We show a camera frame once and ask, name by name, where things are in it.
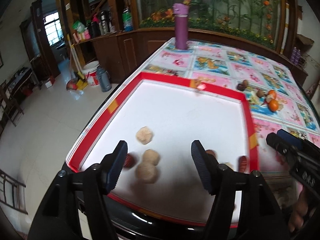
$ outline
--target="window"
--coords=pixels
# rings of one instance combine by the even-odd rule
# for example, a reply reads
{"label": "window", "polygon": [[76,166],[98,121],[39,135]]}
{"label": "window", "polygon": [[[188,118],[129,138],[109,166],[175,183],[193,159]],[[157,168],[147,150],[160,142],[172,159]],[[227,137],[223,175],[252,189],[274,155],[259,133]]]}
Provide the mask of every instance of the window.
{"label": "window", "polygon": [[58,12],[45,17],[44,28],[47,33],[50,46],[63,39]]}

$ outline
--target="human hand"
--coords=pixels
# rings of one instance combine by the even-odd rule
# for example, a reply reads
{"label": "human hand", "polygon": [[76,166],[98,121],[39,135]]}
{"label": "human hand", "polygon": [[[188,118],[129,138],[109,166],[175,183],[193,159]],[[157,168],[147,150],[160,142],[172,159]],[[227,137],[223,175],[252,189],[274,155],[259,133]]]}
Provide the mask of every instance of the human hand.
{"label": "human hand", "polygon": [[[313,215],[315,209],[310,212],[310,217]],[[299,230],[303,226],[303,217],[308,213],[308,198],[306,189],[301,191],[298,201],[293,206],[293,212],[289,219],[288,228],[292,233],[295,229]]]}

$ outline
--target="floor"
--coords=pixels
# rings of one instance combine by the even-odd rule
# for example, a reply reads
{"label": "floor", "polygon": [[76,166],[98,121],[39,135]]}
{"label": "floor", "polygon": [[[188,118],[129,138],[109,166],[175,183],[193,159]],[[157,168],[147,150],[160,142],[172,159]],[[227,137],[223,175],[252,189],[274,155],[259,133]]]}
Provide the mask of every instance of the floor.
{"label": "floor", "polygon": [[[13,226],[28,233],[36,210],[52,179],[82,129],[116,87],[103,93],[100,87],[66,90],[70,79],[68,60],[59,64],[61,74],[50,88],[43,86],[22,103],[25,114],[14,127],[8,123],[0,138],[0,169],[26,184],[28,215],[1,205]],[[84,237],[91,238],[86,217],[81,214]]]}

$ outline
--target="bucket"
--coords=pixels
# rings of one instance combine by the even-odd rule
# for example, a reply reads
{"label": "bucket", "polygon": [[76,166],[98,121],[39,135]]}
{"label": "bucket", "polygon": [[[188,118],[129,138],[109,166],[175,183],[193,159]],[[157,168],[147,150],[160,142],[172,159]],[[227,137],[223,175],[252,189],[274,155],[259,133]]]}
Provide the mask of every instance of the bucket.
{"label": "bucket", "polygon": [[82,72],[87,80],[87,82],[90,84],[90,86],[98,86],[99,80],[97,77],[97,68],[99,66],[99,61],[93,61],[85,65],[82,69]]}

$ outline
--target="purple bottle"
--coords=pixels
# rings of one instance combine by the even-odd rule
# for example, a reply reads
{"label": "purple bottle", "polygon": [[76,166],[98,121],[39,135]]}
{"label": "purple bottle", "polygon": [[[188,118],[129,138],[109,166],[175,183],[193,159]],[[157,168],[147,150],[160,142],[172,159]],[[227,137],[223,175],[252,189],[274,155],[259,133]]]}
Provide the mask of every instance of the purple bottle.
{"label": "purple bottle", "polygon": [[291,54],[291,57],[290,57],[290,61],[293,63],[294,62],[294,59],[296,57],[296,54],[297,54],[297,47],[294,47],[293,50],[292,50],[292,54]]}
{"label": "purple bottle", "polygon": [[301,50],[298,49],[297,55],[294,58],[294,64],[298,65],[299,59],[301,58]]}
{"label": "purple bottle", "polygon": [[182,3],[173,5],[173,14],[175,21],[175,35],[177,49],[188,49],[188,13],[189,6]]}

